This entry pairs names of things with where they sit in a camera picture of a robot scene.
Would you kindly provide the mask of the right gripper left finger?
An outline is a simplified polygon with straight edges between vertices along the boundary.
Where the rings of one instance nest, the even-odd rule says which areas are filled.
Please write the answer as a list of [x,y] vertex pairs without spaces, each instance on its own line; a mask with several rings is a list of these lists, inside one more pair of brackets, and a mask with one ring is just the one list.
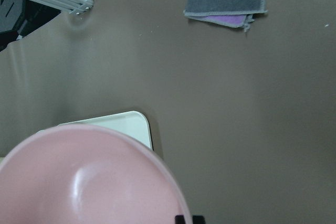
[[183,215],[175,216],[175,224],[186,224],[184,216]]

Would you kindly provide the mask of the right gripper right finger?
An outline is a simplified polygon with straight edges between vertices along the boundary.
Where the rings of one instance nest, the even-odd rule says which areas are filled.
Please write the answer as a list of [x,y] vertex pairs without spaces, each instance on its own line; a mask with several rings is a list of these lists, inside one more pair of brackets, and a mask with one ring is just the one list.
[[205,224],[205,217],[202,215],[193,215],[192,221],[193,224]]

